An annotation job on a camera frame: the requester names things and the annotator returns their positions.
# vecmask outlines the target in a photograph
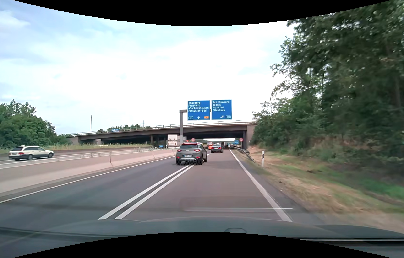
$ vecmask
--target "suv rear window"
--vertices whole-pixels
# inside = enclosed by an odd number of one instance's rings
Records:
[[[180,149],[197,149],[199,148],[197,144],[182,144]]]

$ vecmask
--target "bridge railing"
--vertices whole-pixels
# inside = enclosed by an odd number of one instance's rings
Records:
[[[196,127],[196,126],[211,126],[211,125],[234,125],[234,124],[253,124],[256,120],[235,120],[235,121],[218,121],[218,122],[201,122],[201,123],[187,123],[183,124],[183,128],[185,127]],[[164,125],[154,125],[154,126],[145,126],[145,127],[130,127],[120,130],[98,130],[92,132],[81,132],[81,133],[72,133],[68,134],[70,136],[82,136],[82,135],[90,135],[90,134],[110,134],[110,133],[120,133],[120,132],[130,132],[130,131],[146,131],[153,129],[167,129],[167,128],[179,128],[180,124],[164,124]]]

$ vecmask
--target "overpass bridge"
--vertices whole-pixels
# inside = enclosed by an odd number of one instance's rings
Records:
[[[247,148],[256,124],[256,120],[190,123],[183,124],[183,134],[187,139],[244,138],[243,146]],[[168,134],[180,134],[180,124],[136,127],[120,131],[73,133],[67,138],[73,144],[145,143],[158,146],[165,145]]]

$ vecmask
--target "blue road sign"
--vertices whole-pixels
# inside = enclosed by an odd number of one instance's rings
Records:
[[[232,119],[232,100],[212,101],[212,120]]]
[[[188,102],[188,120],[210,120],[210,101]]]

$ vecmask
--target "guardrail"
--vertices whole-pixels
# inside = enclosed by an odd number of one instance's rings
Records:
[[[243,155],[247,156],[251,161],[255,162],[254,159],[252,159],[252,157],[250,157],[250,152],[241,148],[237,148],[234,147],[234,149],[240,151],[240,153],[242,153]]]
[[[203,122],[203,123],[188,123],[183,124],[184,127],[195,127],[195,126],[211,126],[211,125],[231,125],[231,124],[255,124],[256,120],[236,120],[236,121],[219,121],[219,122]],[[118,131],[107,130],[107,131],[96,131],[96,132],[82,132],[82,133],[72,133],[68,134],[68,137],[74,136],[82,136],[82,135],[90,135],[90,134],[106,134],[106,133],[119,133],[119,132],[130,132],[130,131],[146,131],[146,130],[154,130],[154,129],[167,129],[167,128],[180,128],[180,124],[165,124],[165,125],[154,125],[154,126],[145,126],[145,127],[133,127],[121,129]]]

